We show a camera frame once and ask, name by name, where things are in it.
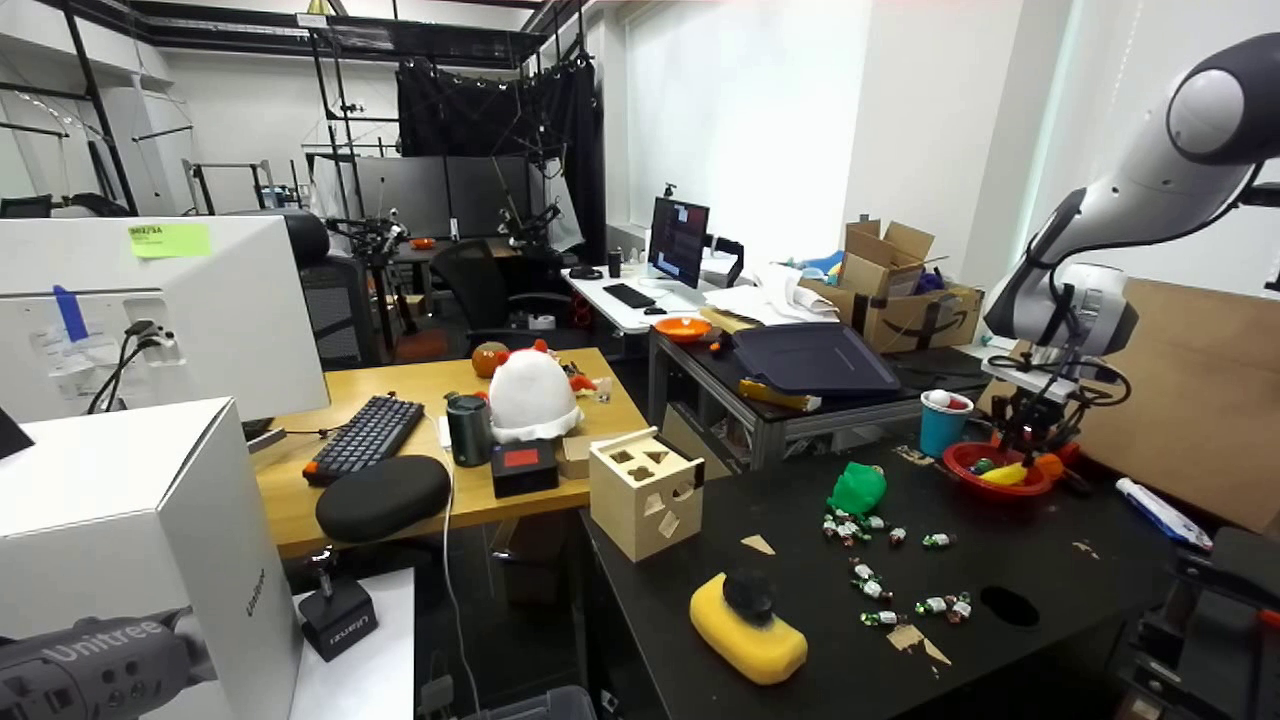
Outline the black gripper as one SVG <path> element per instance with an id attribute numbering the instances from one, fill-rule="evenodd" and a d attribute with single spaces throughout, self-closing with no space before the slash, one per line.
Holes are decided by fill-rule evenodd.
<path id="1" fill-rule="evenodd" d="M 1021 352 L 1013 433 L 1021 439 L 1063 439 L 1079 416 L 1105 394 L 1106 365 L 1079 352 Z"/>

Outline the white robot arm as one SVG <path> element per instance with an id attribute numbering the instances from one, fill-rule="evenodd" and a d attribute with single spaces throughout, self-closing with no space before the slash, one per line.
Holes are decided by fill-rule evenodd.
<path id="1" fill-rule="evenodd" d="M 1087 253 L 1151 249 L 1195 235 L 1256 195 L 1280 154 L 1280 34 L 1260 31 L 1180 72 L 1119 165 L 1072 189 L 1027 235 L 985 312 L 1014 352 L 988 369 L 1033 372 L 991 404 L 991 428 L 1014 449 L 1063 444 L 1091 406 L 1116 406 L 1133 380 L 1106 369 L 1141 312 L 1125 280 L 1072 280 Z"/>

